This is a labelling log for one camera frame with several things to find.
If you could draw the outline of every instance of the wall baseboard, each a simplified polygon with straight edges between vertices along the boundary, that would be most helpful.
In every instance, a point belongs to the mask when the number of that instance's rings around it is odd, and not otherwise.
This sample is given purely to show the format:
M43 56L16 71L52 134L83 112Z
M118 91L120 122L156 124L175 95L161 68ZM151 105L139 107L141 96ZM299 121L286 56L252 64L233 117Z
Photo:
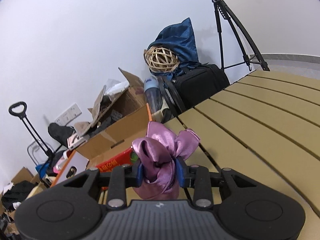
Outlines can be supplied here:
M264 59L293 60L320 64L320 57L297 54L262 54Z

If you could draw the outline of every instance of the wall outlet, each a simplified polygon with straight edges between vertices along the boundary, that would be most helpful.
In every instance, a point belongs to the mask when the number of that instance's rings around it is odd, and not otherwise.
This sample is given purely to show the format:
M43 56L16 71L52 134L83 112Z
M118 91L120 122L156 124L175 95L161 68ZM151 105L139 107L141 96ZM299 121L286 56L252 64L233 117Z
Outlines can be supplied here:
M78 105L73 104L66 111L64 111L54 122L60 126L65 126L81 114L82 112Z

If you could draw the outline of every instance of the black handle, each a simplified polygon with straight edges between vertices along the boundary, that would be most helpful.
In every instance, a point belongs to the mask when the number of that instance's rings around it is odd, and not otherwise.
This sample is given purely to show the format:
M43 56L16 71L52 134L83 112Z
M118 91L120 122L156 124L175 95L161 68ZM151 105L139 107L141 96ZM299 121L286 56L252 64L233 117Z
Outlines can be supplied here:
M162 80L168 86L168 92L170 93L170 95L171 95L173 101L175 102L175 104L177 105L177 107L180 109L180 114L182 114L187 109L186 109L178 91L176 90L174 85L171 83L171 81L167 80L166 77L162 77Z
M167 91L164 89L164 81L161 76L158 77L158 83L159 83L159 88L160 88L161 94L162 94L164 100L167 102L167 105L168 105L173 117L177 117L178 116L177 110L176 110L175 106L173 105L173 103L171 102L171 99L170 99Z
M13 109L17 108L18 106L23 106L23 110L20 113L13 111ZM9 114L11 114L13 116L17 116L20 119L23 119L23 118L27 117L26 110L27 110L27 104L23 101L20 101L20 102L17 102L9 107Z

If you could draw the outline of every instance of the purple satin cloth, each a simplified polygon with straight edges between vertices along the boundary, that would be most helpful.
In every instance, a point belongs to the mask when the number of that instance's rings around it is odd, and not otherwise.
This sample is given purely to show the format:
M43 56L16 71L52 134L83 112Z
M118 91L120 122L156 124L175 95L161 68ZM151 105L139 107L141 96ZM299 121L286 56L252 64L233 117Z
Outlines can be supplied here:
M134 191L148 200L173 200L179 196L175 178L174 159L186 160L198 147L200 138L191 130L180 131L177 136L158 122L149 122L147 135L132 142L132 147L144 167L141 187Z

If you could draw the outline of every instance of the black suitcase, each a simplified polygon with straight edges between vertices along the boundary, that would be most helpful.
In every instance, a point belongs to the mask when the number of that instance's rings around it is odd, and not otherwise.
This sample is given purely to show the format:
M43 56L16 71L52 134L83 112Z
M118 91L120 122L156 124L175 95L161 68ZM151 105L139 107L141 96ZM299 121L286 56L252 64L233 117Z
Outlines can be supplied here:
M225 72L215 64L200 65L194 69L183 68L183 72L171 82L163 78L181 113L230 85Z

